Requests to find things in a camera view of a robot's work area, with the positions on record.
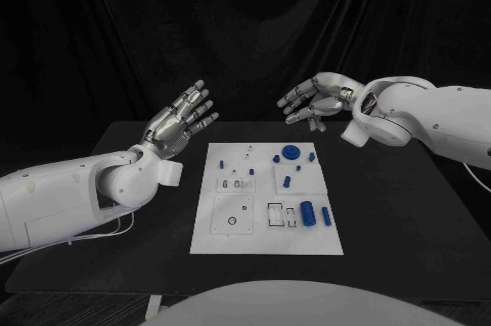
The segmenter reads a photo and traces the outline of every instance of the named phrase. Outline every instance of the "white cable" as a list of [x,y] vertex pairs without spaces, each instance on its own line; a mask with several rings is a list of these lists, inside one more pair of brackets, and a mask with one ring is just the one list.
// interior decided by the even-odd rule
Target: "white cable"
[[52,244],[46,244],[44,246],[36,246],[33,248],[24,249],[21,251],[16,252],[14,254],[10,254],[6,257],[0,258],[0,265],[3,265],[6,262],[11,261],[13,259],[17,259],[19,257],[30,254],[36,250],[42,250],[43,248],[47,248],[49,246],[53,246],[56,244],[69,243],[69,245],[70,245],[72,241],[80,241],[83,239],[98,239],[99,237],[108,237],[108,236],[121,235],[121,234],[124,234],[132,228],[134,222],[135,222],[135,215],[131,212],[131,225],[128,226],[128,228],[125,228],[125,230],[119,231],[121,221],[119,221],[119,218],[118,218],[118,228],[116,228],[115,231],[109,232],[108,234],[93,234],[93,235],[75,236],[75,237],[72,237],[72,238],[69,238],[69,239],[66,239],[63,241],[55,242]]
[[475,179],[475,181],[478,182],[478,184],[488,190],[488,192],[491,192],[491,189],[484,185],[482,181],[475,177],[474,172],[471,171],[471,168],[468,168],[468,164],[462,163],[465,169],[468,170],[468,173],[471,174],[472,178]]

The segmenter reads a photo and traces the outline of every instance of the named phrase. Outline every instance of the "blue cylinder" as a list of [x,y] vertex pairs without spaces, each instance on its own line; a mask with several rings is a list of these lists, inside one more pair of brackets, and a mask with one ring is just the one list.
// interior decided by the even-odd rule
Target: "blue cylinder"
[[283,157],[292,161],[299,157],[299,148],[296,146],[286,145],[281,153]]
[[327,207],[322,207],[322,215],[324,215],[325,225],[330,227],[331,226],[331,223],[330,223],[330,212],[327,211]]
[[315,222],[312,203],[307,200],[299,203],[299,210],[302,211],[302,221],[307,227],[311,227]]
[[283,186],[285,186],[286,188],[289,188],[289,180],[291,180],[291,178],[286,176],[286,177],[283,178]]

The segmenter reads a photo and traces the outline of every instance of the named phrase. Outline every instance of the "white board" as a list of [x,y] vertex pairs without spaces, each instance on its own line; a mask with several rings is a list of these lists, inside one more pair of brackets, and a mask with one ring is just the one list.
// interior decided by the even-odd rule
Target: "white board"
[[[281,154],[286,145],[299,148],[295,160]],[[288,188],[285,176],[291,177]],[[304,201],[312,203],[317,220],[309,227],[302,222]],[[312,143],[209,144],[190,253],[343,255]]]

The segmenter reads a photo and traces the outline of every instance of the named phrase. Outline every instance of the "black table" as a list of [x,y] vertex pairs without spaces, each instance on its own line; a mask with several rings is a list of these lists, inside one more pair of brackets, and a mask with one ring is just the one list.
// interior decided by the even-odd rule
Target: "black table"
[[[180,186],[160,187],[129,232],[27,255],[6,290],[193,295],[281,279],[404,299],[491,300],[491,243],[423,148],[415,140],[355,148],[340,137],[345,125],[311,133],[305,123],[213,123],[173,159],[184,164]],[[127,150],[144,126],[114,123],[93,155]],[[343,256],[188,254],[209,142],[315,143]]]

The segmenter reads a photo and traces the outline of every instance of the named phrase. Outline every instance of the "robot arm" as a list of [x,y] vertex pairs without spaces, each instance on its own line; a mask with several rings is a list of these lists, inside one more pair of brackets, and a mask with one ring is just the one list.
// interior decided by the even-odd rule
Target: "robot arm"
[[[0,178],[0,251],[43,246],[135,211],[158,184],[177,186],[181,164],[168,160],[217,118],[199,81],[150,120],[127,151],[39,165]],[[118,205],[102,208],[96,191]]]
[[[309,106],[292,113],[312,96]],[[348,77],[319,73],[278,101],[286,106],[286,123],[309,120],[324,130],[319,117],[340,110],[353,113],[341,138],[361,147],[371,137],[389,146],[419,139],[435,154],[491,170],[491,90],[436,88],[417,77],[386,77],[361,85]]]

